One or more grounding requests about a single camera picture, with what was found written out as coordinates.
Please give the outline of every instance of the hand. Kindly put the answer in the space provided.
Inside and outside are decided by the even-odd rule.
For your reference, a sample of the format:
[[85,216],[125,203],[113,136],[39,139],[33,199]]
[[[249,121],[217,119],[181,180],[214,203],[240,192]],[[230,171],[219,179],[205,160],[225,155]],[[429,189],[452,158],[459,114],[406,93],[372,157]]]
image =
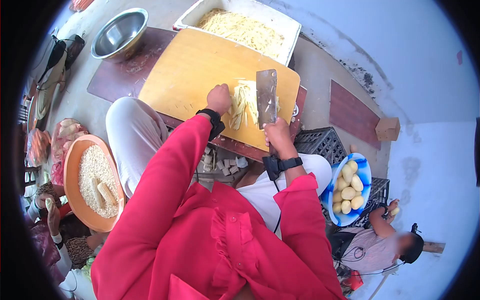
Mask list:
[[50,194],[41,194],[40,196],[38,196],[36,199],[35,199],[35,204],[36,206],[39,208],[39,209],[44,209],[44,208],[47,208],[47,206],[45,205],[45,200],[47,198],[53,198],[52,195]]
[[297,149],[290,139],[290,127],[282,118],[277,118],[276,123],[264,124],[265,145],[272,146],[277,150],[280,159],[299,157]]
[[388,213],[387,215],[387,224],[390,224],[393,220],[395,219],[395,216],[392,216],[391,213]]
[[231,105],[232,99],[227,84],[217,84],[207,95],[206,108],[216,111],[220,116],[223,116]]
[[387,210],[389,212],[391,212],[392,210],[396,209],[398,207],[398,201],[400,201],[399,199],[395,199],[393,200],[392,202],[390,202],[390,204],[387,206]]
[[52,201],[50,204],[50,208],[47,216],[47,224],[48,224],[48,229],[50,229],[50,235],[56,236],[59,234],[60,210],[55,205],[55,201]]

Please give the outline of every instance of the wooden cutting board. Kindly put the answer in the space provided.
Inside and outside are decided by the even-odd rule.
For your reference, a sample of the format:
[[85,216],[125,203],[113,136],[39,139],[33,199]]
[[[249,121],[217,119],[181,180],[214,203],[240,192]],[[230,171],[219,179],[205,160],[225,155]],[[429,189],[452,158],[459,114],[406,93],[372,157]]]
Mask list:
[[[187,120],[205,108],[206,96],[216,84],[228,84],[230,94],[238,78],[255,81],[256,72],[277,71],[280,112],[290,124],[300,77],[293,70],[250,48],[195,29],[183,29],[160,56],[139,94],[139,99],[153,109],[180,120]],[[265,135],[248,114],[248,127],[242,122],[238,130],[228,127],[230,115],[222,121],[222,135],[268,151]]]

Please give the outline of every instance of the red shirt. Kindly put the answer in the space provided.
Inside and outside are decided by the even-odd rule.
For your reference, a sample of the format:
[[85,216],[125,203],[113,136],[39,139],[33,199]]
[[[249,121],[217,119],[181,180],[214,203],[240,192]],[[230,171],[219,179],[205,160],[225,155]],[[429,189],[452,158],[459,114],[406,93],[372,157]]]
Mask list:
[[343,299],[314,175],[275,195],[280,240],[235,189],[189,188],[210,129],[187,120],[150,160],[92,265],[96,297],[232,299],[248,282],[257,299]]

